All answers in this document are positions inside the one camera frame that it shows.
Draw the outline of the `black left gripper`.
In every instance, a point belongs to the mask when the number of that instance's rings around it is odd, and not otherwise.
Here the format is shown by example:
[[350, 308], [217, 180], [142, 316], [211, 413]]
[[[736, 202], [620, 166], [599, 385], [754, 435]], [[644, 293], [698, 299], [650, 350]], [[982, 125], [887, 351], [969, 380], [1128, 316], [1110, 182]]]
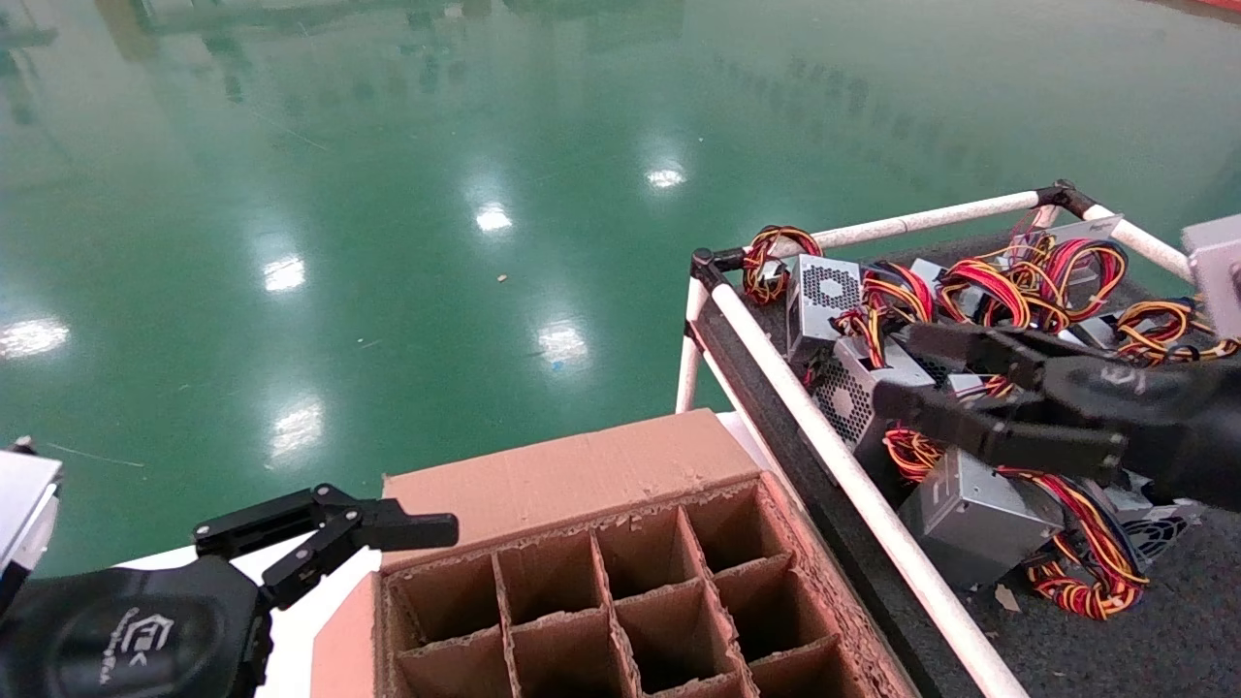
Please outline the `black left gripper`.
[[37, 579], [2, 616], [5, 697], [252, 697], [271, 601], [230, 561]]

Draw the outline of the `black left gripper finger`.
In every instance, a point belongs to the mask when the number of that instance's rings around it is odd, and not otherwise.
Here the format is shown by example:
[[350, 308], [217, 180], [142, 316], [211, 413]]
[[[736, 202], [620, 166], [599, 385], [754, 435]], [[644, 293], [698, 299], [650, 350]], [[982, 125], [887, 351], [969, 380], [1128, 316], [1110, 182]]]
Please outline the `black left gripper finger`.
[[232, 560], [289, 539], [304, 540], [262, 574], [268, 605], [287, 610], [357, 551], [436, 551], [460, 542], [452, 513], [408, 514], [393, 498], [359, 499], [336, 486], [277, 496], [205, 520], [194, 533], [199, 556]]

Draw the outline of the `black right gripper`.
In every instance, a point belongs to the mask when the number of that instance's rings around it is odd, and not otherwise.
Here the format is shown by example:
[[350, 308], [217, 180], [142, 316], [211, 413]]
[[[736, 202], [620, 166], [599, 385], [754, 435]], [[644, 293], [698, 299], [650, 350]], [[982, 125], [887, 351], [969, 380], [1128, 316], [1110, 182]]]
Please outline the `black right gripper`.
[[997, 468], [1111, 476], [1122, 467], [1152, 479], [1160, 496], [1240, 509], [1239, 361], [1142, 369], [1069, 358], [1072, 343], [1041, 332], [978, 324], [913, 324], [906, 344], [1019, 386], [1042, 375], [1042, 397], [962, 400], [931, 386], [877, 383], [877, 417]]

